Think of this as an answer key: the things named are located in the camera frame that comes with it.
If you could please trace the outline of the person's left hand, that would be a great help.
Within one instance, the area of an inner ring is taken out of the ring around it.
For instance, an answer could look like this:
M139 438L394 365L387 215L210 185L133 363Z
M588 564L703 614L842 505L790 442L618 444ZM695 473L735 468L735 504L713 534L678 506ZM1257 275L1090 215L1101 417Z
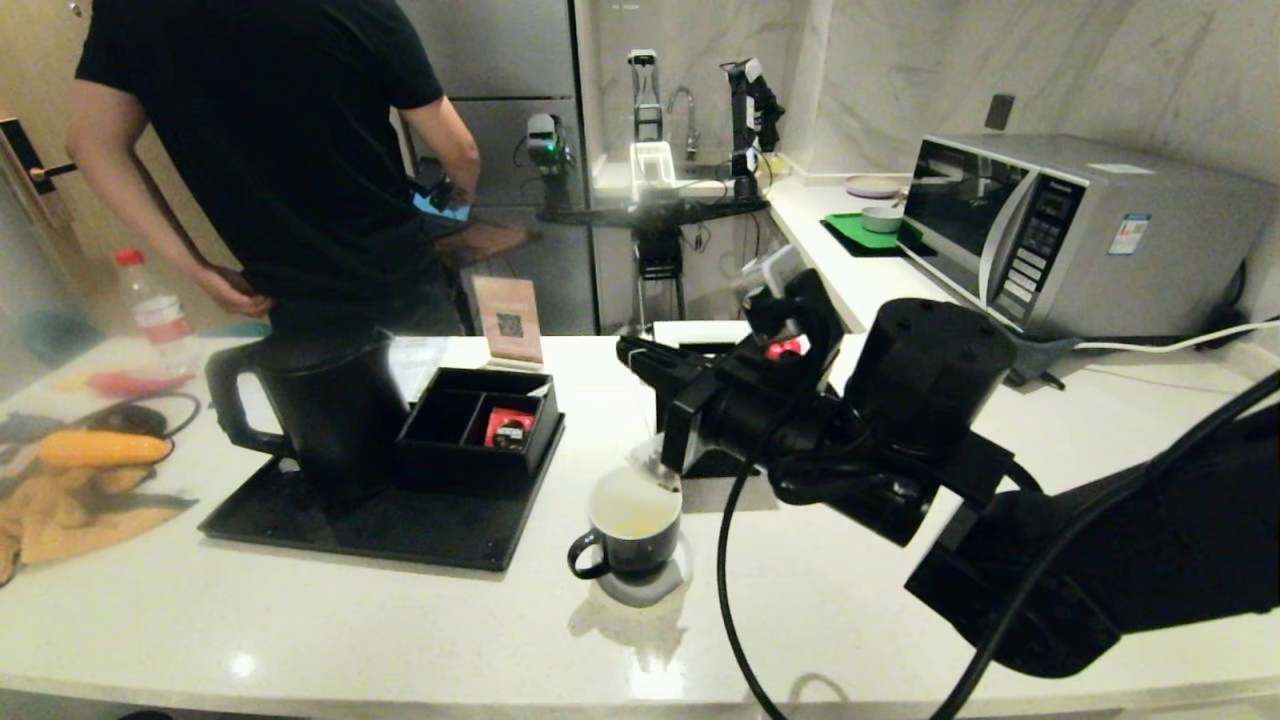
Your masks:
M243 275L227 266L198 264L189 278L221 310L253 319L266 319L274 300L255 291Z

